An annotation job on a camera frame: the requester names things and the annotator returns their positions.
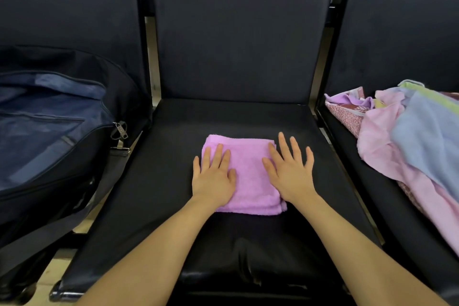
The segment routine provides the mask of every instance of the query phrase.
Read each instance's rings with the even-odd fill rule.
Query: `right hand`
[[[264,168],[268,172],[271,184],[279,191],[281,197],[296,206],[305,197],[318,196],[313,183],[314,154],[310,147],[306,148],[306,164],[303,165],[301,150],[294,137],[290,137],[293,156],[285,141],[284,134],[279,132],[279,146],[282,156],[276,148],[269,143],[269,153],[275,164],[264,157]]]

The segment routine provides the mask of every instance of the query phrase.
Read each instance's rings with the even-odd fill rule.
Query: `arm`
[[[437,294],[401,267],[364,234],[353,227],[316,193],[312,178],[314,156],[301,151],[290,138],[293,156],[279,133],[282,156],[269,147],[275,167],[263,164],[282,198],[291,202],[312,225],[359,306],[447,306]]]
[[[215,210],[231,199],[236,174],[228,173],[230,151],[222,159],[217,147],[193,161],[193,197],[140,245],[109,270],[77,306],[162,306],[169,299],[183,263],[200,229]]]

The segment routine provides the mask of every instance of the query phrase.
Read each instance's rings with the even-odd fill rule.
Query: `floor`
[[[151,85],[152,85],[152,96],[153,96],[153,105],[158,105],[158,102],[161,99],[161,92],[160,92],[160,78],[159,78],[159,66],[158,66],[158,51],[156,47],[156,30],[154,25],[154,19],[147,18],[146,19],[146,31],[147,31],[147,42],[148,42],[148,55],[150,61],[150,77],[151,77]],[[333,34],[332,29],[326,29],[324,33],[324,39],[321,44],[321,50],[319,53],[318,63],[315,71],[315,76],[313,80],[313,87],[311,92],[311,107],[313,107],[313,102],[317,98],[318,86],[320,84],[320,80],[322,78],[322,73],[324,70],[325,60],[328,52],[328,48],[330,46],[331,35]],[[373,224],[376,233],[382,240],[381,235],[377,231],[376,225],[374,224],[373,220],[370,217],[370,214],[366,210],[360,196],[357,194],[361,205],[364,207],[367,216],[370,219],[370,222]],[[89,228],[91,227],[94,219],[96,218],[97,214],[99,213],[100,209],[102,208],[105,199],[101,201],[99,205],[89,214],[89,216],[77,227],[74,229],[77,233],[87,233]],[[27,306],[63,306],[69,305],[68,303],[53,303],[50,302],[48,299],[49,292],[51,288],[60,280],[62,275],[64,274],[65,270],[67,269],[68,265],[71,262],[72,252],[58,252],[55,258],[51,261],[48,265],[47,269],[41,276],[40,280],[37,284],[37,291],[35,292],[33,298],[26,304]]]

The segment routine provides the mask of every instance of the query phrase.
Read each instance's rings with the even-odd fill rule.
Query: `hand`
[[[236,190],[236,170],[228,172],[231,152],[227,150],[222,158],[223,145],[219,144],[212,165],[210,165],[210,147],[204,151],[202,169],[199,157],[193,160],[193,198],[204,200],[217,208],[226,205]]]
[[[306,164],[303,166],[301,150],[294,137],[290,137],[290,144],[293,150],[293,157],[290,154],[284,134],[279,133],[279,146],[282,156],[270,143],[269,153],[276,165],[271,160],[264,157],[262,159],[264,168],[268,172],[271,184],[279,191],[281,197],[296,206],[301,198],[309,195],[318,196],[313,183],[314,154],[310,147],[306,148]]]

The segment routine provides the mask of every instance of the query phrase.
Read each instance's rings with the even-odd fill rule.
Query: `luggage strap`
[[[110,149],[99,185],[82,210],[44,225],[1,248],[0,277],[76,228],[119,180],[128,162],[130,151],[129,148]]]

